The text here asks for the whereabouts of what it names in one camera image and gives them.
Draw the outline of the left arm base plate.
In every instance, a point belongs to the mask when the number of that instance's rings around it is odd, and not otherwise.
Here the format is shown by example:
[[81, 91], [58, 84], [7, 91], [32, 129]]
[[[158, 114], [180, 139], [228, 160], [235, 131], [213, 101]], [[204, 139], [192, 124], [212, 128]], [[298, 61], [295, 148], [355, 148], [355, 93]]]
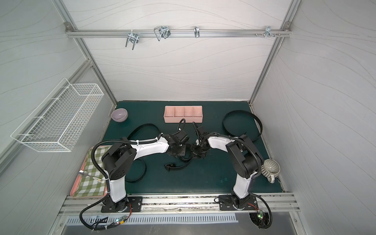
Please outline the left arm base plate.
[[104, 199], [102, 213], [140, 212], [143, 198], [139, 196], [126, 197], [119, 202], [113, 202], [110, 197]]

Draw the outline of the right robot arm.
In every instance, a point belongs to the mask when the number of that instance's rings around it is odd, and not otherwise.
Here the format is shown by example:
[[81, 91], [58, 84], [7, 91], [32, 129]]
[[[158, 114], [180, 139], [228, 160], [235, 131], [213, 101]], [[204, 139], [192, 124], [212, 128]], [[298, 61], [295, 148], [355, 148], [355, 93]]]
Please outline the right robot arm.
[[261, 175], [263, 157], [247, 135], [231, 137], [219, 133], [208, 133], [202, 126], [193, 122], [196, 145], [199, 153], [210, 149], [218, 149], [228, 153], [232, 166], [237, 173], [232, 189], [231, 201], [237, 210], [245, 208], [251, 197], [251, 188], [255, 179]]

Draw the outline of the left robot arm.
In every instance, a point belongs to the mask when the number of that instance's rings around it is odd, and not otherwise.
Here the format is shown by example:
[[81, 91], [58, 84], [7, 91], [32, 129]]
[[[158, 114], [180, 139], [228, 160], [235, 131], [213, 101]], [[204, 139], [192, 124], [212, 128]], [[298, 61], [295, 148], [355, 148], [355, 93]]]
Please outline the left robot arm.
[[[179, 130], [173, 134], [159, 134], [149, 140], [107, 140], [92, 148], [91, 159], [94, 166], [104, 176], [107, 196], [116, 204], [127, 198], [125, 176], [133, 162], [141, 157], [166, 153], [177, 147], [183, 147], [189, 140], [188, 134]], [[110, 149], [102, 156], [100, 166], [95, 158], [98, 147], [111, 143]]]

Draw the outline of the pink divided storage box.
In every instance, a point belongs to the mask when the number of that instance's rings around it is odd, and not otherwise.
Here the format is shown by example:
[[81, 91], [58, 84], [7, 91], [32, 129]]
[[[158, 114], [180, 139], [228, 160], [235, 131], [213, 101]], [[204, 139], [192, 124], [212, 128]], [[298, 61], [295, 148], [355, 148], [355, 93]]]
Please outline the pink divided storage box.
[[186, 123], [202, 123], [203, 108], [202, 106], [165, 106], [164, 122], [179, 123], [181, 119], [185, 119]]

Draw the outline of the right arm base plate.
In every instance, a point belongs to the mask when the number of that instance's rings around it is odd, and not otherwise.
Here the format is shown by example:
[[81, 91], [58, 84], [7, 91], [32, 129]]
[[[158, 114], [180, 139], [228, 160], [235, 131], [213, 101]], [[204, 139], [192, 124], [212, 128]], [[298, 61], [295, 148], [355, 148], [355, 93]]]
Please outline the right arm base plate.
[[221, 211], [257, 211], [258, 203], [254, 196], [238, 198], [236, 195], [219, 195], [214, 199]]

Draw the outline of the long black belt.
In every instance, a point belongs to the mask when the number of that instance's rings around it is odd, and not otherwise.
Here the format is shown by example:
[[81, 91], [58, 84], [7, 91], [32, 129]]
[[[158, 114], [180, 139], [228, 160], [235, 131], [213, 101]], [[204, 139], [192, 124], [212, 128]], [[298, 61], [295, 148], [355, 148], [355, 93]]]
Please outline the long black belt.
[[180, 165], [176, 163], [168, 163], [164, 165], [164, 169], [167, 171], [173, 171], [173, 170], [182, 170], [186, 168], [192, 161], [193, 156], [189, 152], [187, 153], [185, 150], [182, 150], [181, 152], [173, 152], [172, 150], [169, 150], [168, 155], [173, 156], [180, 160]]

